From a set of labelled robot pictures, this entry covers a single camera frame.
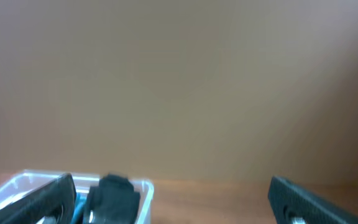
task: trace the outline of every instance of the brown table surface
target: brown table surface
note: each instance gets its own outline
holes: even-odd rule
[[[0,172],[0,185],[13,174]],[[275,223],[267,200],[269,183],[153,182],[153,224]],[[358,216],[358,187],[305,187]]]

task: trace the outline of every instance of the black object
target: black object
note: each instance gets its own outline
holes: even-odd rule
[[[107,175],[98,187],[89,189],[83,223],[133,224],[139,209],[140,193],[127,178]]]
[[[293,184],[273,177],[268,192],[277,224],[358,224],[358,217]]]
[[[1,209],[0,224],[37,223],[43,217],[52,223],[69,224],[75,199],[73,177],[64,174]]]

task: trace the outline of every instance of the wall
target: wall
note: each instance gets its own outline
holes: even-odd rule
[[[0,0],[0,170],[358,182],[358,0]]]

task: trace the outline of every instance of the white plastic container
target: white plastic container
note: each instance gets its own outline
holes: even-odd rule
[[[52,181],[65,172],[43,171],[43,170],[24,170],[16,174],[5,184],[0,186],[0,209],[12,202],[25,196],[44,184]],[[99,184],[99,175],[71,173],[73,176],[77,193],[86,196],[89,187]],[[136,224],[150,224],[150,210],[154,194],[154,186],[149,180],[131,180],[135,191],[140,193],[139,211],[137,213]]]

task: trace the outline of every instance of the white object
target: white object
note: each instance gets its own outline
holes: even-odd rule
[[[24,197],[27,193],[35,190],[65,172],[43,171],[43,170],[24,170],[16,174],[5,184],[0,186],[0,209]],[[73,176],[77,193],[87,195],[89,187],[99,184],[97,174],[71,173]],[[137,213],[136,224],[150,224],[150,210],[154,194],[153,183],[145,179],[131,180],[135,191],[140,193],[139,211]]]

